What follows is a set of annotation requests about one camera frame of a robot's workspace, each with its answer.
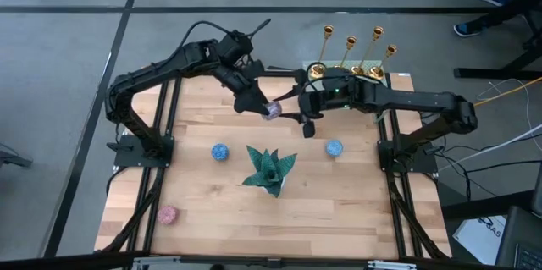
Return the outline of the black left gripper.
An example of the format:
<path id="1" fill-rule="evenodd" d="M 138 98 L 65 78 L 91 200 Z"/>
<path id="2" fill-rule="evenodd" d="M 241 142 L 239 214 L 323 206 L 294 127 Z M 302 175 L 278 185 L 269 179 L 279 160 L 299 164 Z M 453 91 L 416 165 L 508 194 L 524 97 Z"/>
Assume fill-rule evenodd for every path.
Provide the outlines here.
<path id="1" fill-rule="evenodd" d="M 221 86 L 228 88 L 236 95 L 234 110 L 237 113 L 268 114 L 266 105 L 273 99 L 268 98 L 257 79 L 263 71 L 264 66 L 261 60 L 251 61 L 244 67 L 225 63 L 218 66 L 218 81 Z"/>

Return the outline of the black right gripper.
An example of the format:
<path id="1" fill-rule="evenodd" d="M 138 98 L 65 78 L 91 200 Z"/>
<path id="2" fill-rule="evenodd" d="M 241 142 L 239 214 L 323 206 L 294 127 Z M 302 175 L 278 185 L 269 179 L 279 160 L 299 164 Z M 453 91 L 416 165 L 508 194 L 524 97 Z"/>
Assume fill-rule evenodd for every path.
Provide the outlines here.
<path id="1" fill-rule="evenodd" d="M 300 113 L 282 113 L 281 118 L 294 119 L 302 125 L 305 138 L 312 138 L 316 129 L 311 119 L 322 118 L 323 111 L 341 109 L 341 88 L 314 90 L 308 85 L 293 85 L 291 90 L 276 98 L 277 102 L 295 98 Z"/>

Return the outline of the dark blue patterned candle tin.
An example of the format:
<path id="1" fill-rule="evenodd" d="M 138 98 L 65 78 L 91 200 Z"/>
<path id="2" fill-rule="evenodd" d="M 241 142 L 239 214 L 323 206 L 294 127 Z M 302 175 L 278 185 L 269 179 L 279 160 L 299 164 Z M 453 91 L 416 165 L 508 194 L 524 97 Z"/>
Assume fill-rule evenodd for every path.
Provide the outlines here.
<path id="1" fill-rule="evenodd" d="M 213 159 L 219 162 L 226 161 L 229 157 L 229 154 L 229 148 L 223 143 L 217 143 L 211 149 L 211 155 Z"/>

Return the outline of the short gold candle holder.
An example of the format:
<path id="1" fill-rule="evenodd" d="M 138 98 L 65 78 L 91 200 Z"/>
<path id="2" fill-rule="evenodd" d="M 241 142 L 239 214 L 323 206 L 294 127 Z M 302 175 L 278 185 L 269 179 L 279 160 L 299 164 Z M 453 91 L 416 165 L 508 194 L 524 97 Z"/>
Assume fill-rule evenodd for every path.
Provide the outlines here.
<path id="1" fill-rule="evenodd" d="M 336 68 L 343 68 L 344 67 L 344 63 L 348 57 L 348 54 L 349 52 L 351 51 L 351 49 L 356 45 L 357 43 L 357 38 L 355 36 L 348 36 L 346 38 L 346 50 L 344 52 L 344 55 L 342 56 L 342 59 L 340 60 L 340 62 L 338 64 L 335 65 Z"/>
<path id="2" fill-rule="evenodd" d="M 383 80 L 385 77 L 384 66 L 388 62 L 389 58 L 397 52 L 397 46 L 389 44 L 386 48 L 384 58 L 381 60 L 380 65 L 371 67 L 368 71 L 368 76 L 374 80 Z"/>

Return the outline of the tall gold candle holder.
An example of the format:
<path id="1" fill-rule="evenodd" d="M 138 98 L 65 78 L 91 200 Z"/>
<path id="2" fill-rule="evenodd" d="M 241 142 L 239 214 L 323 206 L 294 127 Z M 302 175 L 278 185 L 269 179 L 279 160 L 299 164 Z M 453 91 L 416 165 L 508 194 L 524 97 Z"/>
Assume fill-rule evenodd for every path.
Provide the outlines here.
<path id="1" fill-rule="evenodd" d="M 324 41 L 323 41 L 323 45 L 321 47 L 320 53 L 318 55 L 318 60 L 315 63 L 312 63 L 308 69 L 308 75 L 310 79 L 321 78 L 324 75 L 324 72 L 326 70 L 326 66 L 322 62 L 322 59 L 324 56 L 325 48 L 327 46 L 327 42 L 334 33 L 334 27 L 332 25 L 325 25 L 323 28 L 323 31 L 324 31 Z"/>
<path id="2" fill-rule="evenodd" d="M 371 41 L 368 43 L 368 47 L 365 53 L 362 56 L 362 60 L 357 66 L 351 68 L 351 72 L 354 75 L 366 75 L 367 71 L 365 69 L 365 62 L 368 60 L 368 57 L 372 53 L 377 40 L 384 34 L 384 28 L 381 26 L 375 26 L 372 31 Z"/>

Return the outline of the light blue patterned candle tin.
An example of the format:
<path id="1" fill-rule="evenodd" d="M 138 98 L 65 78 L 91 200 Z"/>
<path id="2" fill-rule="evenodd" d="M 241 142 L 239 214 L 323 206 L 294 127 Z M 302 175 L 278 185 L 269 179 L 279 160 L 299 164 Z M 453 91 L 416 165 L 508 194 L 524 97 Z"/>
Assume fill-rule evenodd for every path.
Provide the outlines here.
<path id="1" fill-rule="evenodd" d="M 338 157 L 344 151 L 344 146 L 341 141 L 330 140 L 325 145 L 325 151 L 331 157 Z"/>

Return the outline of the green snake plant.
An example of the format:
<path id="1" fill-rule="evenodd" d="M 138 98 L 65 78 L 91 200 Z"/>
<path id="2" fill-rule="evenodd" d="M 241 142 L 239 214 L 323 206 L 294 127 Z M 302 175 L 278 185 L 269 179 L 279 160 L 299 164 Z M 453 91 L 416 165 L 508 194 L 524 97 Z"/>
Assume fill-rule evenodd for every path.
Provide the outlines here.
<path id="1" fill-rule="evenodd" d="M 269 152 L 267 149 L 265 149 L 264 152 L 260 152 L 252 146 L 247 146 L 246 149 L 252 165 L 256 170 L 254 174 L 246 177 L 242 182 L 242 184 L 246 186 L 257 187 L 257 185 L 269 174 L 279 174 L 286 179 L 286 176 L 296 163 L 296 153 L 279 158 L 278 149 L 273 152 Z"/>

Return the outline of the white round plant pot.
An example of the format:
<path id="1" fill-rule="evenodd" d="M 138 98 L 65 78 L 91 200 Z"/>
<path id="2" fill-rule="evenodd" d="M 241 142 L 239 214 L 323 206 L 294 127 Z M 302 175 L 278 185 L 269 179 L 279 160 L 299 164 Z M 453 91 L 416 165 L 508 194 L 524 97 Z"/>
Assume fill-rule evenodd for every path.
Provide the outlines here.
<path id="1" fill-rule="evenodd" d="M 284 177 L 281 177 L 279 174 L 269 174 L 257 185 L 257 187 L 264 188 L 268 194 L 278 198 L 284 185 Z"/>

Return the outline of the black desk leg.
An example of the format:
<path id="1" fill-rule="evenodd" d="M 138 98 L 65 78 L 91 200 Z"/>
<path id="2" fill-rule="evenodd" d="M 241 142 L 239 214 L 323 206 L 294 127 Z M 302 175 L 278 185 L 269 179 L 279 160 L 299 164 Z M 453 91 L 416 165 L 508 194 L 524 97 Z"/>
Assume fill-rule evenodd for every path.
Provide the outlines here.
<path id="1" fill-rule="evenodd" d="M 542 77 L 542 71 L 525 70 L 531 63 L 542 58 L 542 36 L 533 37 L 523 44 L 525 52 L 510 63 L 498 69 L 455 68 L 456 79 L 477 80 L 536 80 Z"/>

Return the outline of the white printed box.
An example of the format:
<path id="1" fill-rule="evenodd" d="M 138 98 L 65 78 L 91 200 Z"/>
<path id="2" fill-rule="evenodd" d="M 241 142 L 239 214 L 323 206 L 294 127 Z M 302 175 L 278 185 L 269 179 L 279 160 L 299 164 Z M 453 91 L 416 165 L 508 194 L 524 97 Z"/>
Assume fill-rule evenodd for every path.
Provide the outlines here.
<path id="1" fill-rule="evenodd" d="M 479 262 L 495 265 L 505 226 L 503 216 L 467 219 L 452 237 Z"/>

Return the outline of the black floor stand foot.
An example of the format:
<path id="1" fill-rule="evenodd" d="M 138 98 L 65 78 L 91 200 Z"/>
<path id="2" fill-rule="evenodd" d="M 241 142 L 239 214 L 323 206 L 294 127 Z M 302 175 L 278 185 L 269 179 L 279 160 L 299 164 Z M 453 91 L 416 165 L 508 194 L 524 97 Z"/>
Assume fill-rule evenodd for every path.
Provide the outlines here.
<path id="1" fill-rule="evenodd" d="M 0 168 L 6 164 L 13 164 L 21 168 L 30 168 L 33 161 L 22 157 L 15 149 L 0 143 Z"/>

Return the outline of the dark grey laptop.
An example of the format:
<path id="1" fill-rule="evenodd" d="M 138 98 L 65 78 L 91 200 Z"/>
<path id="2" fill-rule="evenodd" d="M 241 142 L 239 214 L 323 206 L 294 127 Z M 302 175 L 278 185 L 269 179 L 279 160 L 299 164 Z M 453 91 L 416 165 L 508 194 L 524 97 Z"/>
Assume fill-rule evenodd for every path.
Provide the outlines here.
<path id="1" fill-rule="evenodd" d="M 511 207 L 495 265 L 513 270 L 542 270 L 542 218 Z"/>

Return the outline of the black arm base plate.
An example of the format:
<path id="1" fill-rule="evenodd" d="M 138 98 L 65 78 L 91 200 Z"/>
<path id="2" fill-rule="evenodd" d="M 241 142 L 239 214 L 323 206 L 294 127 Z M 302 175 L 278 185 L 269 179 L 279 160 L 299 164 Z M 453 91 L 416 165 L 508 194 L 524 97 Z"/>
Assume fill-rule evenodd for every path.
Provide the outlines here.
<path id="1" fill-rule="evenodd" d="M 149 156 L 141 141 L 134 135 L 123 135 L 119 144 L 111 143 L 109 147 L 116 152 L 114 165 L 119 167 L 168 167 L 171 163 L 174 138 L 161 137 L 163 149 L 156 156 Z"/>
<path id="2" fill-rule="evenodd" d="M 377 143 L 380 167 L 392 173 L 436 173 L 434 146 L 426 143 L 414 149 L 402 150 L 394 141 Z"/>

